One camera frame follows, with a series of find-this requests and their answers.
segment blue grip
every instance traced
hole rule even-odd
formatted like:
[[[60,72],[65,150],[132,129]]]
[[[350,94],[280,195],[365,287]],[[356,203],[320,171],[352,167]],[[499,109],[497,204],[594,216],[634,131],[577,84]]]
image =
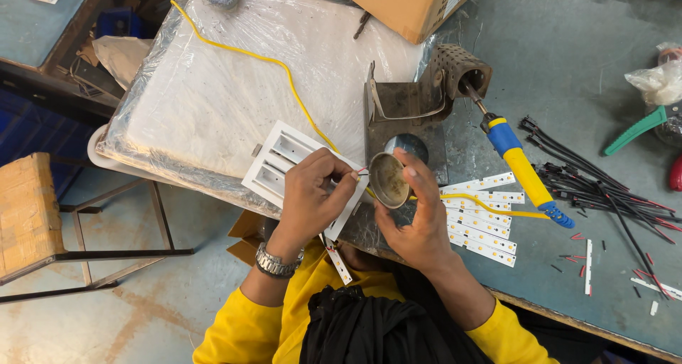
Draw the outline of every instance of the blue grip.
[[[495,150],[501,157],[504,157],[505,152],[512,148],[521,148],[521,142],[512,131],[509,123],[498,123],[490,128],[490,133],[487,134],[488,140],[495,147]]]
[[[545,214],[551,220],[555,221],[555,223],[557,223],[561,227],[564,228],[575,227],[575,221],[566,216],[563,212],[561,212],[561,210],[557,208],[557,202],[555,202],[554,200],[551,202],[547,202],[545,204],[541,204],[540,206],[537,207],[537,209],[545,212]]]

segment metal watch strap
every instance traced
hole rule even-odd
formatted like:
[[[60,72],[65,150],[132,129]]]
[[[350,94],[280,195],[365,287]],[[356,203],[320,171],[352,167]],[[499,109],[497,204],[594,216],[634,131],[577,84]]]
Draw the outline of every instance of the metal watch strap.
[[[303,260],[303,250],[292,264],[282,264],[282,258],[270,255],[265,250],[266,243],[261,243],[256,252],[256,265],[260,272],[276,279],[290,279],[294,276],[296,268],[299,268]]]

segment yellow wire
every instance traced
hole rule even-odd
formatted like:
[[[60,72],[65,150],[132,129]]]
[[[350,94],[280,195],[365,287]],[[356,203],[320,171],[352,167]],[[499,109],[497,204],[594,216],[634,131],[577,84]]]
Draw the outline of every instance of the yellow wire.
[[[305,117],[308,119],[308,122],[310,123],[312,129],[315,130],[315,132],[317,132],[317,134],[320,135],[320,137],[321,137],[322,139],[324,139],[325,142],[327,142],[327,144],[329,144],[329,146],[331,147],[332,150],[334,150],[334,151],[337,152],[338,154],[341,153],[341,152],[338,151],[338,148],[336,148],[336,146],[334,145],[334,143],[327,137],[327,135],[325,135],[322,131],[320,131],[320,129],[317,128],[317,125],[315,125],[315,122],[312,121],[312,117],[310,116],[310,114],[308,113],[308,110],[307,110],[307,109],[305,108],[305,106],[303,105],[303,102],[301,101],[301,98],[298,96],[298,92],[296,92],[296,88],[294,87],[294,79],[293,79],[293,77],[291,76],[291,71],[289,70],[289,68],[286,66],[285,63],[283,63],[281,60],[277,60],[277,59],[273,59],[273,58],[268,58],[268,57],[265,57],[265,56],[261,56],[261,55],[259,55],[259,54],[255,54],[255,53],[253,53],[253,52],[251,52],[251,51],[246,51],[246,50],[244,50],[244,49],[240,49],[240,48],[237,48],[237,47],[232,47],[232,46],[223,45],[223,44],[221,44],[221,43],[213,42],[212,40],[209,40],[209,39],[206,39],[206,38],[202,37],[201,34],[199,34],[199,30],[198,30],[198,29],[196,28],[196,26],[194,25],[194,22],[190,19],[189,15],[187,15],[187,13],[182,9],[182,7],[180,7],[180,6],[178,5],[178,3],[176,3],[174,0],[170,0],[170,2],[172,3],[172,5],[175,6],[176,9],[178,9],[178,10],[180,11],[180,13],[182,14],[182,16],[184,16],[185,19],[186,19],[188,22],[190,22],[190,25],[192,26],[192,29],[194,30],[194,34],[195,34],[196,37],[199,38],[199,40],[201,40],[202,42],[207,43],[207,44],[212,45],[212,46],[216,46],[216,47],[222,48],[222,49],[227,49],[227,50],[230,50],[230,51],[240,52],[240,53],[242,53],[242,54],[252,56],[252,57],[254,57],[254,58],[256,58],[256,59],[260,59],[260,60],[264,60],[264,61],[266,61],[266,62],[272,62],[272,63],[275,63],[275,64],[280,65],[280,66],[286,71],[286,76],[287,76],[288,79],[289,79],[289,87],[291,88],[291,92],[294,94],[294,98],[296,98],[296,101],[297,101],[298,104],[301,106],[301,110],[303,110],[303,113],[305,114]],[[376,195],[374,195],[374,193],[372,192],[372,190],[371,190],[369,187],[365,188],[365,190],[366,190],[366,191],[368,192],[368,194],[370,194],[370,196],[372,196],[373,198],[376,198],[376,197],[377,197]],[[448,198],[448,197],[465,197],[465,198],[467,198],[467,199],[473,200],[474,202],[478,203],[478,204],[479,204],[481,207],[483,207],[486,211],[489,211],[489,212],[492,212],[492,213],[495,213],[495,214],[504,214],[504,215],[507,215],[507,216],[522,216],[522,217],[535,217],[535,218],[540,218],[540,219],[549,219],[549,218],[548,218],[547,216],[545,216],[544,214],[535,213],[535,212],[524,212],[524,211],[498,211],[498,210],[495,210],[495,209],[493,209],[493,208],[489,208],[487,205],[485,205],[485,203],[481,202],[481,201],[478,200],[476,197],[473,197],[473,196],[467,195],[467,194],[450,194],[450,195],[441,195],[441,196],[440,196],[441,199],[445,199],[445,198]],[[417,198],[414,197],[414,196],[412,196],[412,197],[410,197],[410,199],[411,199],[411,200],[416,200]]]
[[[327,135],[325,135],[322,131],[320,131],[320,129],[317,128],[317,126],[315,125],[315,122],[312,121],[312,117],[311,117],[310,114],[308,113],[308,110],[305,109],[305,106],[303,105],[303,102],[301,101],[301,98],[299,98],[299,96],[298,96],[298,92],[296,92],[296,88],[294,87],[294,79],[293,79],[293,77],[291,76],[291,71],[290,71],[289,68],[286,66],[286,64],[284,64],[282,61],[277,60],[277,59],[267,58],[267,57],[265,57],[265,56],[260,56],[259,54],[252,53],[251,51],[246,51],[246,50],[244,50],[244,49],[240,49],[240,48],[237,48],[237,47],[226,46],[226,45],[223,45],[223,44],[220,44],[220,43],[217,43],[217,42],[213,42],[212,40],[208,40],[208,39],[202,37],[201,34],[199,34],[199,30],[196,29],[196,26],[194,25],[194,22],[190,19],[190,17],[189,17],[189,16],[187,15],[187,13],[182,9],[182,7],[180,7],[177,3],[175,3],[174,0],[170,0],[170,2],[172,3],[172,5],[175,6],[176,9],[180,10],[180,13],[182,14],[182,16],[184,16],[185,19],[186,19],[188,22],[190,22],[190,25],[192,25],[192,29],[194,30],[194,34],[195,34],[196,37],[199,38],[199,40],[201,40],[202,42],[208,43],[209,45],[213,45],[213,46],[216,46],[216,47],[220,47],[220,48],[222,48],[222,49],[228,49],[228,50],[231,50],[231,51],[241,52],[242,54],[249,55],[249,56],[252,56],[252,57],[254,57],[254,58],[256,58],[256,59],[264,60],[264,61],[266,61],[266,62],[272,62],[272,63],[275,63],[275,64],[279,64],[279,65],[286,71],[286,76],[289,78],[289,87],[291,87],[291,91],[294,93],[294,98],[296,98],[296,101],[297,101],[298,104],[301,106],[301,109],[303,110],[303,113],[305,114],[305,117],[308,119],[308,122],[310,123],[312,129],[315,130],[315,132],[317,132],[317,134],[320,135],[320,136],[322,137],[322,139],[324,139],[325,142],[327,142],[327,144],[329,144],[329,146],[331,147],[332,150],[336,151],[336,152],[339,153],[339,154],[341,153],[341,152],[338,151],[338,148],[336,148],[336,146],[334,145],[334,143],[332,143],[331,140],[329,140],[329,138],[327,137]]]

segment wire bundle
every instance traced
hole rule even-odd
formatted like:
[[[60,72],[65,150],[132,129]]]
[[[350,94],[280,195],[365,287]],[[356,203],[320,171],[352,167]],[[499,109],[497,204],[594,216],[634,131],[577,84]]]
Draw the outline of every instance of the wire bundle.
[[[671,223],[682,223],[682,218],[675,217],[675,210],[631,193],[629,188],[601,168],[547,135],[530,116],[521,120],[520,127],[531,133],[528,135],[530,142],[550,156],[566,163],[561,167],[552,163],[533,165],[545,187],[558,199],[570,201],[574,207],[615,213],[644,263],[648,272],[647,275],[656,282],[661,293],[669,297],[669,293],[661,287],[661,283],[654,275],[646,255],[637,244],[637,240],[632,236],[625,217],[643,221],[668,243],[676,244],[673,239],[659,229],[660,226],[682,232],[682,228]]]

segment cardboard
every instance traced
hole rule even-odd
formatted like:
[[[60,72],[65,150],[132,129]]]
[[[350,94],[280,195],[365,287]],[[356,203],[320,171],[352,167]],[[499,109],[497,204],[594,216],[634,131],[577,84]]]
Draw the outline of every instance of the cardboard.
[[[227,233],[227,236],[241,240],[227,248],[227,252],[250,266],[256,264],[256,251],[263,241],[260,230],[264,221],[265,217],[261,214],[249,210],[242,211],[239,219]]]
[[[467,0],[353,0],[415,45]]]
[[[0,168],[0,193],[0,277],[66,252],[49,154]]]

